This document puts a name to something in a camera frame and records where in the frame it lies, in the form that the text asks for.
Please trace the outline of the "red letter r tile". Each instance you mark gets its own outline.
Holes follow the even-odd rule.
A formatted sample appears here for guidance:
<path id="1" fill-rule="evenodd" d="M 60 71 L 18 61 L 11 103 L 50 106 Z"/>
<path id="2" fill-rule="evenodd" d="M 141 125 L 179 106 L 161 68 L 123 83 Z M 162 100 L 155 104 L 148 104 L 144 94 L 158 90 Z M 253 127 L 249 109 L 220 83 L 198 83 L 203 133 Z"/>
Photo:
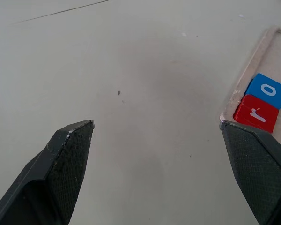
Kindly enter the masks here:
<path id="1" fill-rule="evenodd" d="M 238 105 L 233 118 L 235 121 L 272 133 L 279 110 L 265 101 L 245 95 Z"/>

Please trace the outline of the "light wooden tile tray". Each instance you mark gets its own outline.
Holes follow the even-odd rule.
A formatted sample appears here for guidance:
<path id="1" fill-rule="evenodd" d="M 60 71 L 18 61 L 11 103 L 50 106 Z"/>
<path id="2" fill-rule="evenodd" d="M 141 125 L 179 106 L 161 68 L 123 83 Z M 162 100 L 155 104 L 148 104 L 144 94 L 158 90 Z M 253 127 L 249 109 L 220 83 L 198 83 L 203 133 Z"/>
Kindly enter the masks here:
<path id="1" fill-rule="evenodd" d="M 258 73 L 281 83 L 281 28 L 278 26 L 269 28 L 260 39 L 224 102 L 220 120 L 235 121 L 233 114 L 241 103 L 241 98 L 250 81 Z M 281 109 L 274 127 L 273 137 L 281 144 Z"/>

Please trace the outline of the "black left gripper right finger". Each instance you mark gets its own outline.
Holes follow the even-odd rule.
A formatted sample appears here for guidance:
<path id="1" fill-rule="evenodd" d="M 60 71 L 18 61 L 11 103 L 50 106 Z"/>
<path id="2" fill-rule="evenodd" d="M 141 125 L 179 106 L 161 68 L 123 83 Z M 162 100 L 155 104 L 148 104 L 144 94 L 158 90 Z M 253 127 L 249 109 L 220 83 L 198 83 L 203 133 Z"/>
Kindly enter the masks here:
<path id="1" fill-rule="evenodd" d="M 281 225 L 281 145 L 267 131 L 221 121 L 235 180 L 259 225 Z"/>

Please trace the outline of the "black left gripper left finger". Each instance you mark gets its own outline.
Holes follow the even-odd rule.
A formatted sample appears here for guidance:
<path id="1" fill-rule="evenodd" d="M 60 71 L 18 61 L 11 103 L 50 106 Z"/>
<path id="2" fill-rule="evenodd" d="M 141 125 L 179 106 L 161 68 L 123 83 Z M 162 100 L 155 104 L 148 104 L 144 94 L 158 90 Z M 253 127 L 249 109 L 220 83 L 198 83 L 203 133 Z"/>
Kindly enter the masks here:
<path id="1" fill-rule="evenodd" d="M 92 120 L 57 130 L 0 200 L 0 225 L 68 225 L 84 180 Z"/>

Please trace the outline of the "blue letter o tile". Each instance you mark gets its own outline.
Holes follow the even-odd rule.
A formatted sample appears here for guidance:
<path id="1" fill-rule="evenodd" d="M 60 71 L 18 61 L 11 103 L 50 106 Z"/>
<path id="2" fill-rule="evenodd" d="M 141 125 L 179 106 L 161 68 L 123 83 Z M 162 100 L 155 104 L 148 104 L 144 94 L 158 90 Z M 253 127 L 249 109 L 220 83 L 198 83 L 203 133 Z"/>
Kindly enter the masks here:
<path id="1" fill-rule="evenodd" d="M 281 83 L 258 73 L 251 80 L 246 95 L 253 95 L 271 106 L 281 109 Z"/>

